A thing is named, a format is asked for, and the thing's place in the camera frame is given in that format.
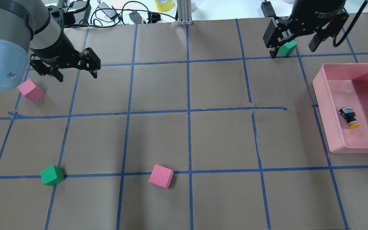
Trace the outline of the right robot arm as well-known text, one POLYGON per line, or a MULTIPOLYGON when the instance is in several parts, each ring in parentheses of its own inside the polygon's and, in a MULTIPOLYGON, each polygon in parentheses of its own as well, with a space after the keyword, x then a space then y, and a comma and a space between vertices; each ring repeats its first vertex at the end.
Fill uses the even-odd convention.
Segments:
POLYGON ((296 0, 287 19, 272 17, 263 41, 276 58, 280 47, 304 35, 314 35, 308 47, 311 52, 327 38, 336 38, 349 18, 344 0, 296 0))

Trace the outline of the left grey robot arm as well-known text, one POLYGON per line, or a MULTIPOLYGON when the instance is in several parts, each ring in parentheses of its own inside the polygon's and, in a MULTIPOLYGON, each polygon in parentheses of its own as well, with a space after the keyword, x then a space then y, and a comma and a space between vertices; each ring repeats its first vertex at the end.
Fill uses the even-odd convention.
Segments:
POLYGON ((30 65, 40 76, 63 81, 60 69, 88 71, 97 78, 101 60, 92 48, 78 51, 64 33, 64 1, 0 0, 0 90, 22 83, 30 65))

